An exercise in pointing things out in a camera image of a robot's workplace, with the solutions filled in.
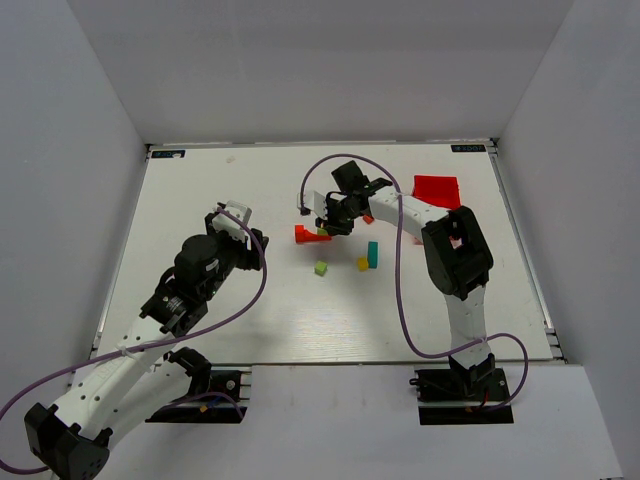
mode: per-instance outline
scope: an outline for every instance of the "purple cable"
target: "purple cable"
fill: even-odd
[[[484,339],[476,339],[473,340],[469,343],[465,343],[464,345],[461,345],[459,347],[453,348],[451,350],[447,350],[446,352],[442,352],[442,353],[424,353],[421,352],[418,347],[416,347],[416,345],[413,343],[413,340],[411,339],[411,336],[409,335],[409,329],[407,328],[407,320],[405,318],[404,315],[404,306],[402,305],[402,288],[401,288],[401,282],[400,282],[400,254],[401,254],[401,250],[402,250],[402,225],[404,223],[404,215],[402,214],[402,192],[400,191],[400,184],[398,183],[398,181],[395,179],[395,177],[393,175],[391,175],[391,173],[384,168],[382,165],[379,165],[378,163],[374,162],[373,160],[370,160],[366,157],[362,157],[360,155],[354,155],[351,153],[336,153],[333,155],[329,155],[328,157],[324,157],[321,160],[318,160],[316,163],[313,164],[313,166],[309,169],[309,171],[305,174],[304,178],[302,179],[302,186],[300,187],[300,209],[302,210],[304,208],[304,188],[307,184],[307,180],[309,179],[309,177],[311,176],[311,173],[321,164],[323,164],[324,162],[334,159],[334,158],[342,158],[342,157],[346,157],[346,158],[353,158],[356,160],[360,160],[362,162],[368,163],[369,165],[373,165],[374,167],[376,167],[377,169],[381,170],[387,177],[389,177],[389,180],[391,180],[391,183],[393,184],[394,188],[396,189],[396,192],[398,192],[398,228],[396,231],[396,258],[395,258],[395,287],[396,287],[396,303],[398,305],[398,316],[400,317],[400,326],[402,327],[402,333],[404,334],[404,338],[407,342],[407,345],[409,345],[409,348],[411,349],[411,351],[413,353],[415,353],[417,356],[421,357],[421,358],[426,358],[428,360],[435,360],[438,358],[444,358],[444,357],[448,357],[450,355],[453,355],[455,353],[461,352],[463,350],[466,350],[467,348],[470,348],[474,345],[478,345],[479,343],[483,343],[484,341],[490,341],[490,340],[494,340],[496,338],[510,338],[511,340],[515,341],[519,346],[520,349],[522,350],[522,356],[524,358],[524,370],[522,371],[522,378],[520,379],[520,383],[518,384],[518,387],[514,390],[514,392],[509,396],[509,398],[507,398],[505,401],[499,403],[498,405],[494,405],[491,407],[486,407],[483,408],[484,411],[492,411],[492,410],[497,410],[499,408],[502,408],[506,405],[508,405],[522,390],[522,387],[524,386],[525,381],[527,380],[527,374],[529,373],[529,355],[527,353],[527,349],[524,346],[524,343],[522,343],[522,341],[516,337],[515,335],[512,335],[510,333],[496,333],[494,335],[490,335],[486,338],[486,340]]]
[[[234,313],[230,317],[226,318],[225,320],[222,320],[221,322],[216,323],[215,325],[207,327],[207,328],[205,328],[203,330],[200,330],[198,332],[191,333],[189,335],[185,335],[184,337],[173,338],[173,339],[169,339],[169,340],[163,340],[163,341],[160,341],[160,342],[153,342],[153,343],[145,343],[145,344],[136,345],[134,347],[128,348],[127,352],[136,353],[136,352],[139,352],[141,350],[145,350],[145,349],[149,349],[149,348],[157,348],[157,347],[164,347],[164,346],[167,346],[167,345],[175,345],[175,344],[183,342],[185,340],[190,340],[192,338],[199,337],[200,335],[204,335],[206,333],[213,332],[214,330],[217,330],[218,328],[223,327],[226,324],[228,324],[228,323],[232,322],[233,320],[235,320],[236,318],[244,315],[251,307],[253,307],[253,305],[258,301],[258,299],[262,295],[262,292],[264,292],[264,288],[265,288],[265,286],[267,284],[267,261],[266,261],[266,259],[264,257],[264,250],[262,249],[262,246],[260,245],[260,242],[258,241],[256,236],[253,234],[251,229],[245,223],[241,222],[236,217],[234,217],[233,215],[230,215],[229,213],[227,213],[226,211],[222,210],[221,208],[218,208],[217,212],[219,214],[222,214],[225,217],[231,219],[236,224],[238,224],[249,235],[249,238],[251,238],[252,248],[255,247],[258,250],[258,253],[260,255],[260,264],[262,266],[262,282],[260,283],[260,288],[258,288],[258,291],[253,296],[251,301],[249,303],[247,303],[243,308],[241,308],[240,310],[238,310],[236,313]],[[53,380],[54,378],[58,378],[58,377],[60,377],[62,375],[65,375],[67,373],[71,373],[74,370],[79,370],[80,368],[88,367],[89,365],[94,365],[96,363],[104,362],[104,361],[107,361],[107,360],[112,360],[112,359],[114,359],[116,357],[120,357],[120,356],[122,356],[122,352],[120,352],[120,351],[106,353],[104,355],[100,355],[98,357],[92,358],[91,360],[85,360],[84,362],[80,362],[80,363],[77,363],[75,365],[71,365],[70,367],[63,368],[62,370],[58,370],[57,372],[54,372],[54,373],[51,373],[51,374],[47,375],[46,377],[42,377],[40,380],[37,380],[36,382],[33,382],[31,385],[23,388],[20,392],[18,392],[16,395],[14,395],[14,397],[11,398],[5,404],[4,407],[2,407],[2,410],[0,410],[0,421],[2,421],[2,419],[7,414],[9,409],[18,400],[20,400],[22,397],[24,397],[27,393],[29,393],[32,390],[38,388],[40,385],[45,384],[45,383]],[[218,393],[217,395],[226,398],[226,395],[224,395],[222,393]],[[0,459],[0,469],[4,470],[5,472],[13,473],[14,475],[33,475],[33,474],[36,474],[36,473],[41,473],[41,472],[45,472],[45,471],[49,470],[48,467],[39,467],[39,468],[30,468],[30,469],[16,468],[16,467],[12,467],[11,465],[7,465],[1,459]]]
[[[207,397],[222,397],[222,398],[224,398],[227,402],[229,402],[231,405],[233,405],[233,408],[236,409],[236,412],[238,412],[238,416],[240,417],[240,420],[244,419],[244,414],[242,413],[242,409],[240,408],[240,405],[238,405],[238,402],[236,402],[233,398],[231,398],[226,393],[222,393],[222,392],[204,392],[204,393],[200,393],[198,395],[194,395],[193,397],[181,398],[180,400],[176,400],[175,402],[171,402],[166,407],[162,407],[160,410],[165,410],[165,409],[171,408],[172,406],[175,407],[176,405],[182,405],[183,403],[187,403],[187,402],[195,402],[196,400],[200,400],[201,398],[207,398]]]

